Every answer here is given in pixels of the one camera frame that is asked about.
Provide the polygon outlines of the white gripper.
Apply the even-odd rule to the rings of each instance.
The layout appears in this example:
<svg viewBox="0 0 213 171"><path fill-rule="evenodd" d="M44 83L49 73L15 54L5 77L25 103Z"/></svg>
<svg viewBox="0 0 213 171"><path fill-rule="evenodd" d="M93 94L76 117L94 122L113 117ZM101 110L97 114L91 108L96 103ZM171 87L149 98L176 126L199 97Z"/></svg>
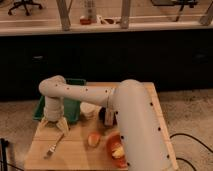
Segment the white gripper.
<svg viewBox="0 0 213 171"><path fill-rule="evenodd" d="M67 136L69 127L64 115L64 104L62 98L45 97L44 116L40 122L40 128L44 128L48 121L57 122L56 126Z"/></svg>

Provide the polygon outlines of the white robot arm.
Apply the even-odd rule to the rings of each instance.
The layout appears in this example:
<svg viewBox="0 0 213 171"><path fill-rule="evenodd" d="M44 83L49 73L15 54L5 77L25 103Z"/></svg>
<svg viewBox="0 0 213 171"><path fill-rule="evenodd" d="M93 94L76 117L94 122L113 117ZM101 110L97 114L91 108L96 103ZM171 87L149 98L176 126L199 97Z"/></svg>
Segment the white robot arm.
<svg viewBox="0 0 213 171"><path fill-rule="evenodd" d="M163 128L144 84L133 79L115 87L69 85L60 76L39 84L45 97L44 118L67 134L63 98L111 109L117 120L129 171L174 171Z"/></svg>

